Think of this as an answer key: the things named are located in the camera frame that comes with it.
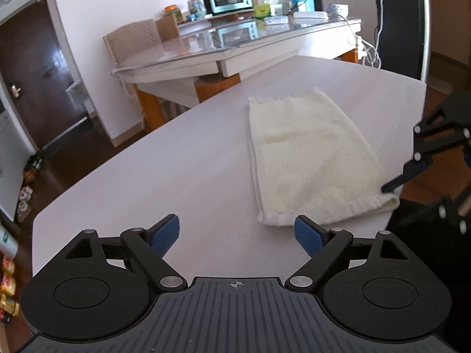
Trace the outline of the white glass-top side table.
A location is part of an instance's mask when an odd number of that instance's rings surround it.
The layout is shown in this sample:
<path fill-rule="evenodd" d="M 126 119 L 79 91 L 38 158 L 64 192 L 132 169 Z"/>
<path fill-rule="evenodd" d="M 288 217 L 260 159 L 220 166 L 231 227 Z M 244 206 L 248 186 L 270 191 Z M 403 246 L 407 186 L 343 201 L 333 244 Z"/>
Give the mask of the white glass-top side table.
<path fill-rule="evenodd" d="M 207 98 L 293 56 L 324 59 L 357 51 L 361 19 L 298 14 L 268 24 L 251 19 L 205 29 L 128 56 L 112 72 L 137 91 L 150 128 L 155 96 L 192 109 Z"/>

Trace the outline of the orange-lid glass jar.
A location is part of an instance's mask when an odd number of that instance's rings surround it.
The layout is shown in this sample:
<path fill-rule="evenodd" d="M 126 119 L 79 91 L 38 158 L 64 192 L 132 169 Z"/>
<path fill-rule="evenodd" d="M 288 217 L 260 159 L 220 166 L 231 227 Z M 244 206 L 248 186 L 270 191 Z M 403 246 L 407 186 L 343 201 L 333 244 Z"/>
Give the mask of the orange-lid glass jar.
<path fill-rule="evenodd" d="M 164 16 L 169 16 L 169 15 L 175 18 L 176 23 L 178 25 L 184 21 L 181 10 L 176 4 L 171 4 L 164 8 Z"/>

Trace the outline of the black mini fridge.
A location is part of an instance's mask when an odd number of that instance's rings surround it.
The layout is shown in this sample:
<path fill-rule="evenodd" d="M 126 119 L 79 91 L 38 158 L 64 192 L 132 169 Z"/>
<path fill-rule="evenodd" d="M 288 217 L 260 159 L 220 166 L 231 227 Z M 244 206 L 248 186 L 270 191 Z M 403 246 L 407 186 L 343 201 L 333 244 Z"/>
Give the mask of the black mini fridge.
<path fill-rule="evenodd" d="M 377 0 L 381 68 L 417 80 L 425 53 L 425 0 Z"/>

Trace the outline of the green tissue box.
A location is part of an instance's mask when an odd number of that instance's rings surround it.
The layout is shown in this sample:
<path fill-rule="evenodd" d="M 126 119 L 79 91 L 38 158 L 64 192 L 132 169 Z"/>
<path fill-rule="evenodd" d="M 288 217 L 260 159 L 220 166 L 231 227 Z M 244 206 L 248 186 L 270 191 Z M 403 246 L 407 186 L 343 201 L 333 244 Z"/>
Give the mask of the green tissue box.
<path fill-rule="evenodd" d="M 254 5 L 254 17 L 263 19 L 271 16 L 271 5 L 269 3 L 260 3 Z"/>

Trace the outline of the dark wooden door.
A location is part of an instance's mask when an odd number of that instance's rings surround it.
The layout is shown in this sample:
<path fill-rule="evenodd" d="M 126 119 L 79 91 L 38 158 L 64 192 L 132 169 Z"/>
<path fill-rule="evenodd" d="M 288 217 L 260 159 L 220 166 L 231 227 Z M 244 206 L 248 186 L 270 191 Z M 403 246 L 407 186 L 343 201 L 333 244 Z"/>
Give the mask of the dark wooden door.
<path fill-rule="evenodd" d="M 66 90 L 73 78 L 46 0 L 1 24 L 1 75 L 35 145 L 43 149 L 88 116 Z"/>

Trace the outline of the cream terry towel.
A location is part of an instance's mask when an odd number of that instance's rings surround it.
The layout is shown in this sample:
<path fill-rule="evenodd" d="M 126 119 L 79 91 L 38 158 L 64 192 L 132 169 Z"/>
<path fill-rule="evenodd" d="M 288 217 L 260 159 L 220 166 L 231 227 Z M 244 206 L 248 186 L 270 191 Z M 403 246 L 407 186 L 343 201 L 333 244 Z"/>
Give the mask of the cream terry towel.
<path fill-rule="evenodd" d="M 396 209 L 382 193 L 386 172 L 351 119 L 317 88 L 248 100 L 251 169 L 258 220 L 291 226 L 299 215 L 321 226 Z"/>

